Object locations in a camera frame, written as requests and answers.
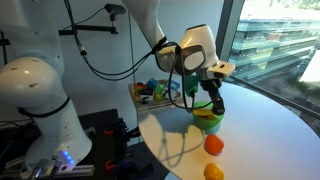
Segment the wire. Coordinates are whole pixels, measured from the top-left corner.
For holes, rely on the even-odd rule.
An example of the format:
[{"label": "wire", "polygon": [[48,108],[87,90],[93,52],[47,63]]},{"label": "wire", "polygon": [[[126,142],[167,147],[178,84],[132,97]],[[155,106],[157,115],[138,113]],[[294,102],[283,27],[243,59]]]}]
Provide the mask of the wire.
[{"label": "wire", "polygon": [[[129,33],[130,33],[130,50],[131,50],[131,63],[134,63],[134,56],[133,56],[133,37],[132,37],[132,26],[131,26],[131,16],[130,13],[128,13],[128,19],[129,19]],[[135,74],[133,74],[133,82],[136,82]]]},{"label": "wire", "polygon": [[[0,31],[1,33],[1,40],[5,40],[4,33]],[[2,46],[2,52],[3,52],[3,63],[4,65],[8,64],[8,56],[7,56],[7,48],[5,44]]]},{"label": "wire", "polygon": [[12,124],[12,125],[15,125],[16,127],[20,127],[17,123],[15,122],[7,122],[7,123],[4,123],[4,124],[1,124],[0,127],[3,127],[3,126],[7,126],[9,124]]},{"label": "wire", "polygon": [[[69,3],[68,0],[64,0],[64,2],[65,2],[65,5],[66,5],[67,11],[68,11],[68,15],[69,15],[69,18],[70,18],[70,21],[71,21],[70,27],[72,27],[72,30],[74,31],[74,38],[75,38],[76,44],[78,46],[78,49],[80,51],[80,54],[81,54],[82,58],[84,59],[85,63],[89,66],[90,70],[96,76],[98,76],[99,78],[104,79],[104,80],[108,80],[108,81],[120,81],[120,80],[123,80],[123,79],[131,76],[132,74],[134,74],[140,68],[140,66],[145,62],[145,60],[152,54],[152,52],[149,52],[144,57],[142,57],[136,64],[134,64],[131,68],[129,68],[129,69],[123,71],[123,72],[120,72],[120,73],[105,73],[105,72],[102,72],[102,71],[96,69],[95,67],[93,67],[89,63],[89,60],[88,60],[88,57],[87,57],[87,53],[86,53],[83,45],[81,44],[80,39],[77,36],[70,3]],[[106,78],[106,77],[102,76],[102,75],[104,75],[104,76],[119,76],[119,75],[126,74],[131,70],[133,70],[131,73],[129,73],[128,75],[126,75],[126,76],[124,76],[122,78],[110,79],[110,78]]]},{"label": "wire", "polygon": [[1,152],[0,154],[0,159],[3,157],[3,155],[7,152],[7,150],[9,149],[9,147],[11,146],[11,144],[13,143],[13,139],[9,142],[9,144],[6,146],[6,148],[4,148],[4,150]]},{"label": "wire", "polygon": [[[165,47],[167,47],[167,46],[173,46],[173,45],[175,45],[175,46],[179,46],[177,43],[175,43],[175,42],[170,42],[170,43],[167,43],[167,44],[165,44],[164,46]],[[183,96],[183,104],[184,104],[184,106],[180,106],[180,105],[178,105],[178,104],[176,104],[173,100],[172,100],[172,97],[171,97],[171,81],[172,81],[172,74],[173,74],[173,69],[174,69],[174,67],[175,67],[175,64],[176,64],[176,62],[177,62],[177,58],[180,58],[180,61],[181,61],[181,65],[182,65],[182,67],[184,66],[183,65],[183,61],[182,61],[182,57],[181,57],[181,54],[178,52],[178,53],[176,53],[176,56],[175,56],[175,58],[174,58],[174,60],[173,60],[173,63],[172,63],[172,67],[171,67],[171,70],[170,70],[170,73],[169,73],[169,79],[168,79],[168,95],[169,95],[169,100],[170,100],[170,102],[173,104],[173,105],[175,105],[176,107],[178,107],[178,108],[181,108],[181,109],[185,109],[188,113],[190,113],[192,110],[194,110],[194,109],[201,109],[201,108],[205,108],[205,107],[207,107],[207,106],[209,106],[210,104],[212,104],[212,101],[210,101],[209,103],[207,103],[207,104],[205,104],[205,105],[203,105],[203,106],[199,106],[199,107],[193,107],[194,106],[194,96],[192,97],[192,106],[191,106],[191,108],[190,107],[188,107],[188,104],[187,104],[187,101],[186,101],[186,96],[185,96],[185,79],[184,79],[184,76],[185,76],[185,71],[184,71],[184,68],[182,68],[182,74],[181,74],[181,89],[182,89],[182,92],[181,92],[181,94],[182,94],[182,96]]]},{"label": "wire", "polygon": [[[97,12],[95,12],[94,14],[92,14],[92,15],[91,15],[90,17],[88,17],[87,19],[82,20],[82,21],[79,21],[79,22],[77,22],[77,23],[75,23],[75,24],[81,24],[81,23],[83,23],[83,22],[86,22],[86,21],[90,20],[90,19],[93,18],[95,15],[97,15],[99,12],[101,12],[102,10],[104,10],[104,8],[99,9]],[[71,26],[72,26],[72,25],[69,25],[69,26],[63,28],[63,30],[66,30],[66,29],[68,29],[68,28],[71,27]]]},{"label": "wire", "polygon": [[21,119],[21,120],[8,120],[8,121],[0,121],[0,123],[4,123],[4,122],[24,122],[24,121],[31,121],[32,119]]}]

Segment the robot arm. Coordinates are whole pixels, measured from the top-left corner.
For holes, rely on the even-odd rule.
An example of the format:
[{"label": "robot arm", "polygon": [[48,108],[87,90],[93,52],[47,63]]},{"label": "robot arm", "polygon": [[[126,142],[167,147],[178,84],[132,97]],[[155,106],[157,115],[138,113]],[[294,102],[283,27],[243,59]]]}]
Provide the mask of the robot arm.
[{"label": "robot arm", "polygon": [[[150,47],[159,46],[159,43],[165,38],[157,19],[160,0],[122,1],[137,21]],[[215,105],[212,112],[216,115],[224,114],[223,100],[220,97],[218,88],[221,86],[221,79],[231,75],[235,65],[218,59],[214,38],[207,25],[187,29],[179,42],[179,46],[181,50],[181,58],[179,60],[183,62],[176,61],[173,64],[176,57],[176,47],[170,46],[155,53],[158,67],[165,72],[170,72],[171,68],[174,67],[174,73],[182,76],[196,73],[202,88],[208,91]]]}]

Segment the metal rod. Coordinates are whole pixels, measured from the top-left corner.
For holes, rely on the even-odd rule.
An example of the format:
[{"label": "metal rod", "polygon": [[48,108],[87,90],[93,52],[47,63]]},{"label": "metal rod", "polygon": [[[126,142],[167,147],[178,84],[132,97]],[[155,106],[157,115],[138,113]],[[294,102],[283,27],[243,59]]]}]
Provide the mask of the metal rod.
[{"label": "metal rod", "polygon": [[246,82],[246,81],[244,81],[244,80],[242,80],[240,78],[237,78],[235,76],[230,76],[230,78],[235,80],[236,82],[239,82],[241,84],[244,84],[244,85],[248,86],[251,89],[254,89],[254,90],[258,91],[259,93],[261,93],[261,94],[263,94],[265,96],[268,96],[269,98],[271,98],[271,99],[273,99],[273,100],[275,100],[277,102],[281,102],[283,104],[289,105],[289,106],[291,106],[291,107],[293,107],[293,108],[295,108],[295,109],[297,109],[297,110],[299,110],[299,111],[301,111],[303,113],[306,113],[306,114],[308,114],[308,115],[320,120],[320,114],[318,114],[318,113],[316,113],[314,111],[311,111],[310,109],[307,109],[307,108],[305,108],[303,106],[300,106],[299,104],[296,104],[296,103],[294,103],[292,101],[289,101],[289,100],[287,100],[285,98],[282,98],[282,97],[280,97],[278,95],[275,95],[275,94],[273,94],[273,93],[271,93],[271,92],[269,92],[267,90],[259,88],[258,86],[255,86],[255,85],[253,85],[251,83],[248,83],[248,82]]},{"label": "metal rod", "polygon": [[6,163],[5,169],[9,169],[15,166],[20,166],[24,162],[25,156],[18,157]]},{"label": "metal rod", "polygon": [[106,26],[76,25],[76,29],[87,30],[87,31],[112,31],[112,27],[106,27]]},{"label": "metal rod", "polygon": [[[54,178],[69,178],[69,177],[85,177],[93,176],[95,168],[94,165],[78,165],[73,168],[72,171],[68,172],[58,172],[54,175]],[[0,179],[4,177],[21,178],[20,169],[5,169],[2,174],[0,174]]]},{"label": "metal rod", "polygon": [[60,36],[66,36],[66,35],[74,35],[73,30],[59,30]]}]

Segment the floor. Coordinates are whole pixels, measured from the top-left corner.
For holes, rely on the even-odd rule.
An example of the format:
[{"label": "floor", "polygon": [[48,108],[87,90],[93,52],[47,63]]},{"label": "floor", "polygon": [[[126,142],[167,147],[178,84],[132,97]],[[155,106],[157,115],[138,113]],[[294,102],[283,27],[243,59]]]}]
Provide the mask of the floor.
[{"label": "floor", "polygon": [[133,154],[136,166],[139,168],[152,163],[154,173],[149,177],[139,179],[164,180],[169,173],[169,171],[151,154],[150,150],[144,142],[129,146],[129,152]]}]

